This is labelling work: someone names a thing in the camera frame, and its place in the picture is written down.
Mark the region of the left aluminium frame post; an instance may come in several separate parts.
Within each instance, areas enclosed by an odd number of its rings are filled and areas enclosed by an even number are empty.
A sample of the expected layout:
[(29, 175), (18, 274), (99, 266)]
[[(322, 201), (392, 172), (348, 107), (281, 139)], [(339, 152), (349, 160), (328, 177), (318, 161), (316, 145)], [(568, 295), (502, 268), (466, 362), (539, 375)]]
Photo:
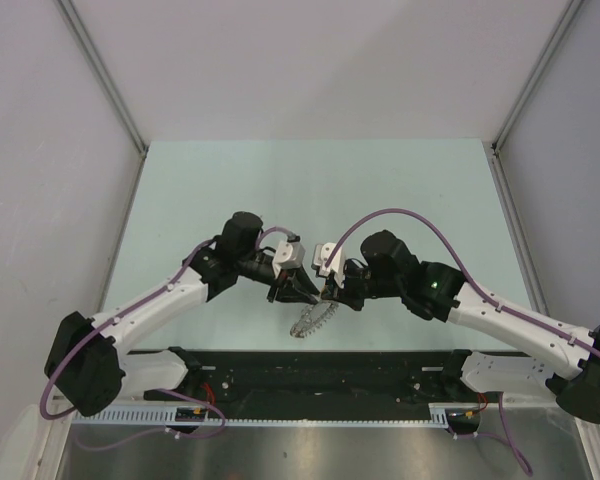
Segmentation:
[(87, 66), (94, 75), (96, 82), (100, 86), (114, 115), (120, 122), (134, 149), (141, 158), (145, 158), (148, 152), (148, 144), (133, 119), (129, 108), (75, 3), (71, 0), (54, 0), (53, 4), (60, 13), (69, 33), (73, 37)]

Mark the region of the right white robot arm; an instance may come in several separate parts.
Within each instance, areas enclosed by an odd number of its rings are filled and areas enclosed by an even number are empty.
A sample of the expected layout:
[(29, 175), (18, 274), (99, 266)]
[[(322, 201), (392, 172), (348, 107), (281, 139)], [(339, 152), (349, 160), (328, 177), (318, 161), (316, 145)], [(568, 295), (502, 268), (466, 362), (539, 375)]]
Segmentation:
[(322, 298), (359, 311), (371, 299), (397, 298), (413, 315), (488, 335), (519, 351), (505, 359), (462, 351), (441, 376), (443, 393), (464, 401), (474, 392), (554, 400), (568, 414), (600, 424), (600, 325), (593, 330), (521, 308), (467, 274), (419, 260), (388, 230), (367, 237), (362, 263), (335, 243), (316, 246), (312, 267)]

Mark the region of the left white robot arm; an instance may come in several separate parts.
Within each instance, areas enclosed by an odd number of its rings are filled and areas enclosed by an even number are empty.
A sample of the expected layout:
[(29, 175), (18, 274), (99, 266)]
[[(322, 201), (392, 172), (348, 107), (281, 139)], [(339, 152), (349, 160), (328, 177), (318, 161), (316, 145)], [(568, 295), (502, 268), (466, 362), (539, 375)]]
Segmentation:
[(119, 398), (169, 390), (194, 397), (201, 376), (180, 347), (136, 354), (134, 347), (177, 316), (210, 302), (241, 277), (267, 286), (270, 302), (314, 305), (319, 291), (303, 267), (300, 238), (287, 232), (272, 252), (260, 246), (262, 220), (236, 212), (222, 232), (194, 248), (179, 269), (159, 286), (121, 307), (85, 317), (66, 316), (58, 327), (44, 366), (48, 383), (39, 409), (46, 419), (53, 389), (81, 415), (93, 416)]

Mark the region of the aluminium frame post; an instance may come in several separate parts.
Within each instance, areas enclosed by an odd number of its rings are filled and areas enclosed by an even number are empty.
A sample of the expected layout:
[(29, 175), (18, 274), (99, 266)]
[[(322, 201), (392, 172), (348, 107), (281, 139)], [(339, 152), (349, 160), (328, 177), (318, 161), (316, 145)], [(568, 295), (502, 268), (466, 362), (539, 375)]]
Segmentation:
[(502, 150), (586, 4), (587, 1), (584, 0), (570, 0), (566, 3), (512, 107), (491, 141), (490, 148), (495, 154), (499, 154)]
[(75, 3), (71, 0), (54, 0), (53, 4), (60, 13), (69, 33), (73, 37), (87, 66), (94, 75), (96, 82), (100, 86), (114, 115), (120, 122), (134, 149), (141, 158), (145, 158), (148, 152), (148, 144), (133, 119), (129, 108)]

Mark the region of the metal disc with keyrings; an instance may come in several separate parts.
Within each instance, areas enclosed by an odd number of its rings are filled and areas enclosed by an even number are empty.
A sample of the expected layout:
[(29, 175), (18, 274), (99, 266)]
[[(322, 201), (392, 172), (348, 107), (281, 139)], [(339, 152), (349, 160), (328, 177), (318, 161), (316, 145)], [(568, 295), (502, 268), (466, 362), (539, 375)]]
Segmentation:
[(307, 305), (299, 319), (291, 326), (292, 338), (304, 339), (319, 330), (338, 310), (337, 302), (321, 300), (315, 305)]

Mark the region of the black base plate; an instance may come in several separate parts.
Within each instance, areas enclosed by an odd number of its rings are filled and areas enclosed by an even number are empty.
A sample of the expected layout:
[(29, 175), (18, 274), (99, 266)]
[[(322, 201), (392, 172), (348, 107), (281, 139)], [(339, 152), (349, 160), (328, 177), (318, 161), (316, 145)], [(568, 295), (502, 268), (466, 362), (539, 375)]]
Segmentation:
[(484, 396), (553, 404), (544, 361), (471, 352), (145, 351), (128, 358), (120, 398), (211, 401), (233, 421), (428, 420), (435, 404)]

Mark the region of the right aluminium frame post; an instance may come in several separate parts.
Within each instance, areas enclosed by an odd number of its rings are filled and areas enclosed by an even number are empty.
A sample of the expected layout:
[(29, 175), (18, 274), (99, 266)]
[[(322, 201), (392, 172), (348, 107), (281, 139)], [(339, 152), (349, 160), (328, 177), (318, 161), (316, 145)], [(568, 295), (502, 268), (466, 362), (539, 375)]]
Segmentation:
[(495, 154), (499, 154), (502, 150), (586, 4), (587, 1), (584, 0), (570, 0), (566, 3), (512, 107), (491, 141), (490, 148)]

